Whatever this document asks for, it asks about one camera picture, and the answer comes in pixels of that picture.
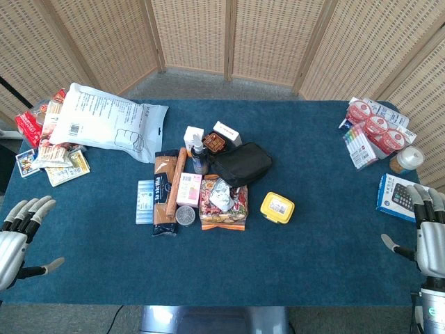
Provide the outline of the blue table cloth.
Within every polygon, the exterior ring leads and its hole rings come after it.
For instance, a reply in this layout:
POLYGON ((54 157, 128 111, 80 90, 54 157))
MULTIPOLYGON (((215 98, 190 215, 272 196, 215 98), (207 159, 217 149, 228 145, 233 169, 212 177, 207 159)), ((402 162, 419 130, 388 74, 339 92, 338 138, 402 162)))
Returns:
POLYGON ((163 148, 183 145, 187 126, 217 121, 272 158, 248 187, 245 230, 203 230, 199 221, 153 237, 136 225, 137 185, 154 167, 117 150, 88 148, 90 172, 52 187, 46 173, 12 173, 0 224, 21 200, 46 195, 56 206, 26 252, 46 276, 19 280, 7 303, 134 305, 407 305, 423 276, 385 247, 408 248, 415 224, 375 209, 387 161, 356 170, 339 131, 345 101, 168 100, 163 148), (268 192, 295 203, 287 224, 260 212, 268 192))

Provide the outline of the pink white small box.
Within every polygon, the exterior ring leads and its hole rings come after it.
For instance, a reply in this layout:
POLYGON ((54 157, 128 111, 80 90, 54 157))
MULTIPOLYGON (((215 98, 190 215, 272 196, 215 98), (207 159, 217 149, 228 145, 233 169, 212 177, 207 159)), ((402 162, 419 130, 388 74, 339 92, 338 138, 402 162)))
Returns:
POLYGON ((176 203, 179 206, 188 205, 198 208, 201 182, 202 175, 200 174, 181 173, 176 203))

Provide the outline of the beige wafer packet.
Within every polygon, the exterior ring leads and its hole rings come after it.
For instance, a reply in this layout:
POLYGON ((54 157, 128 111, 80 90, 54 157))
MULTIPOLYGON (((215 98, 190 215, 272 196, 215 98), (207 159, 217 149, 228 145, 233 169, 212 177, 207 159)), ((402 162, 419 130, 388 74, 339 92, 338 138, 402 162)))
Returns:
POLYGON ((61 146, 43 146, 38 148, 38 155, 32 162, 32 168, 66 168, 73 164, 68 157, 68 150, 61 146))

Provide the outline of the yellow lidded container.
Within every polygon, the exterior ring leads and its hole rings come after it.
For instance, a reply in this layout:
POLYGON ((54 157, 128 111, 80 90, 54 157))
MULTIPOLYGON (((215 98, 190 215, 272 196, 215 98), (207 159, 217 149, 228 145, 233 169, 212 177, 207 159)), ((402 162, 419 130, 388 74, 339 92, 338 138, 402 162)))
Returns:
POLYGON ((287 224, 294 212, 295 203, 274 192, 268 192, 261 204, 260 212, 274 223, 287 224))

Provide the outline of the round grey tin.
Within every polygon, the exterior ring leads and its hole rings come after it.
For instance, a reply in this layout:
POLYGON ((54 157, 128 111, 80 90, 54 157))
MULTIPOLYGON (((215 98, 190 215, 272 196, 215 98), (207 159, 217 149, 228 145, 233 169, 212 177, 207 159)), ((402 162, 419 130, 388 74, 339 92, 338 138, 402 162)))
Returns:
POLYGON ((179 206, 175 212, 175 219, 182 226, 190 226, 195 221, 195 209, 188 205, 179 206))

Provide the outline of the red white cup pack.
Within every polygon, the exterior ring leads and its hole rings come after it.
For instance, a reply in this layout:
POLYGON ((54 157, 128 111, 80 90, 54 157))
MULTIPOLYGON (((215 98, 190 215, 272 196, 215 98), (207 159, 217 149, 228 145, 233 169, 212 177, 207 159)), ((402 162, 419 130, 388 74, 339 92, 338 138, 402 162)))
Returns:
POLYGON ((408 144, 401 130, 391 129, 384 118, 373 116, 371 108, 357 98, 349 101, 346 117, 340 127, 350 129, 354 125, 363 129, 378 159, 401 151, 408 144))

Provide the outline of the white tall carton box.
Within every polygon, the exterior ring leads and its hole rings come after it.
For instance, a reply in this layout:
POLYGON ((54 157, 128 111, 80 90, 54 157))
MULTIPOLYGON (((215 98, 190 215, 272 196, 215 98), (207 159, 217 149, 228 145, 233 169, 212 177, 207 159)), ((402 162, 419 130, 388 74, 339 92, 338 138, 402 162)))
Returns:
POLYGON ((187 126, 184 134, 184 143, 189 157, 192 157, 191 149, 194 146, 195 138, 199 138, 199 141, 202 141, 203 137, 204 130, 202 128, 187 126))

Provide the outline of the blue calculator box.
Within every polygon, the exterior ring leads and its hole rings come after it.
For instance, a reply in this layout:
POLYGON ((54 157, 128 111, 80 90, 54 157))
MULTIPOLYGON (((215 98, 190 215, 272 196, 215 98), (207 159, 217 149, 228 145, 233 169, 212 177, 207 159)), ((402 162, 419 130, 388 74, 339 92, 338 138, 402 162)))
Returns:
POLYGON ((407 191, 409 185, 413 186, 414 183, 388 173, 384 174, 380 178, 375 209, 414 223, 414 205, 407 191))

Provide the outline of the colourful snack bag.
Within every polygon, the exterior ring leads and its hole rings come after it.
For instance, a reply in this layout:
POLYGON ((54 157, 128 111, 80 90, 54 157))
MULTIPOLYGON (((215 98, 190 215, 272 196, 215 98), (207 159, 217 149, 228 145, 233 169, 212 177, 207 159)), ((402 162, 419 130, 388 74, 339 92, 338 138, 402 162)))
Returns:
POLYGON ((198 209, 202 229, 224 228, 244 231, 248 217, 248 187, 229 187, 230 198, 234 205, 224 212, 211 202, 211 193, 218 180, 222 180, 218 175, 206 175, 201 181, 198 209))

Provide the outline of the wicker folding screen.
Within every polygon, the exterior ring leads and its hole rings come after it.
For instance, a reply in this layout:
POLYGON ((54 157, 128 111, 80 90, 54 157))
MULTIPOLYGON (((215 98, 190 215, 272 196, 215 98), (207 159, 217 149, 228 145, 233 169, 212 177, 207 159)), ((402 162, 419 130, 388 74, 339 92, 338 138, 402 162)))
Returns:
POLYGON ((445 186, 445 0, 0 0, 0 77, 28 102, 172 67, 391 102, 445 186))

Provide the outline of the large white plastic bag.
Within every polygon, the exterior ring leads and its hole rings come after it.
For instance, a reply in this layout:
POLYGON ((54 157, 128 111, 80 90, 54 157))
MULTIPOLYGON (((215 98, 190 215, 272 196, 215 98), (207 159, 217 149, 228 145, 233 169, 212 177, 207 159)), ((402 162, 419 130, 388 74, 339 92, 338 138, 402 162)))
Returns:
POLYGON ((164 105, 138 104, 95 88, 72 83, 49 142, 121 150, 153 164, 162 148, 164 105))

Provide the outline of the yellow green flat packet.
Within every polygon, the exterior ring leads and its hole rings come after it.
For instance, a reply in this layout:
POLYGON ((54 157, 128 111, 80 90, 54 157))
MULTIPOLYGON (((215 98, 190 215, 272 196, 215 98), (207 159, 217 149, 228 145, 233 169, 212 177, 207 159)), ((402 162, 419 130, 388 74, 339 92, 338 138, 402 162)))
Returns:
POLYGON ((81 150, 75 150, 68 154, 72 162, 70 167, 49 167, 45 168, 49 182, 53 187, 59 186, 90 172, 88 161, 81 150))

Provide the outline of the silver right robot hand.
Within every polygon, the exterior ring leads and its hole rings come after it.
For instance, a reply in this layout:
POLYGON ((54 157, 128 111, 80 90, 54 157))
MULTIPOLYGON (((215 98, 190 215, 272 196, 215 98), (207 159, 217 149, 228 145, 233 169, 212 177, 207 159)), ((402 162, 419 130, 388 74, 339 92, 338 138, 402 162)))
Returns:
POLYGON ((416 249, 396 244, 387 234, 384 245, 393 253, 416 263, 424 276, 445 279, 445 194, 419 184, 407 187, 416 221, 416 249))

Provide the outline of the orange brown sausage stick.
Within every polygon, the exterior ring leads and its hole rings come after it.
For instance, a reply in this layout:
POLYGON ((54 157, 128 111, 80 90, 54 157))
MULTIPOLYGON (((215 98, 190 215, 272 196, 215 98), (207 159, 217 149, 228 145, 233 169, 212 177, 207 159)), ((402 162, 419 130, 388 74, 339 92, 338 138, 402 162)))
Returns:
POLYGON ((187 160, 187 150, 186 148, 181 148, 179 150, 179 155, 177 159, 177 165, 175 167, 175 173, 172 181, 171 191, 170 191, 170 197, 168 200, 168 204, 166 207, 166 215, 167 217, 173 217, 176 212, 177 207, 177 194, 179 190, 179 183, 181 179, 181 174, 184 171, 184 167, 186 165, 187 160))

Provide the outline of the small picture card box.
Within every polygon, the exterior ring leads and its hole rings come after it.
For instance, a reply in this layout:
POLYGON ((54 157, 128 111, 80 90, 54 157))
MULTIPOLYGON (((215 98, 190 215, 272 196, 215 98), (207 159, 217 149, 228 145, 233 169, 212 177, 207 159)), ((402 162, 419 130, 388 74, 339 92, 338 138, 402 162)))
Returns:
POLYGON ((39 168, 33 167, 33 162, 37 157, 34 149, 27 150, 15 156, 19 174, 22 178, 28 178, 40 172, 39 168))

